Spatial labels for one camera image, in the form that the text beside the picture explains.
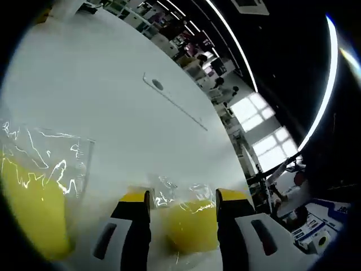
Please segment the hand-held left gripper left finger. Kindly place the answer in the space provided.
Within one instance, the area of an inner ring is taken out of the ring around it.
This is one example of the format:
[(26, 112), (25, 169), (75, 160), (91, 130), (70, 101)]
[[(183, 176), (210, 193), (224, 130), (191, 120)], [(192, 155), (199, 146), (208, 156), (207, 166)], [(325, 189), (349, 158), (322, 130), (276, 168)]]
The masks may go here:
[(151, 242), (149, 190), (131, 190), (103, 222), (89, 262), (95, 270), (146, 270)]

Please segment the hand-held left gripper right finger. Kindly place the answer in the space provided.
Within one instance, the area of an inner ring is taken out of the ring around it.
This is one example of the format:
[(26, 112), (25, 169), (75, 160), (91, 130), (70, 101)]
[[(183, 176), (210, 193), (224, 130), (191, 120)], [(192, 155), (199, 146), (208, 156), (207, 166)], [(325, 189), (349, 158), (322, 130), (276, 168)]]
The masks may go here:
[(218, 188), (217, 237), (223, 270), (309, 270), (318, 256), (306, 254), (272, 217), (255, 213), (245, 194)]

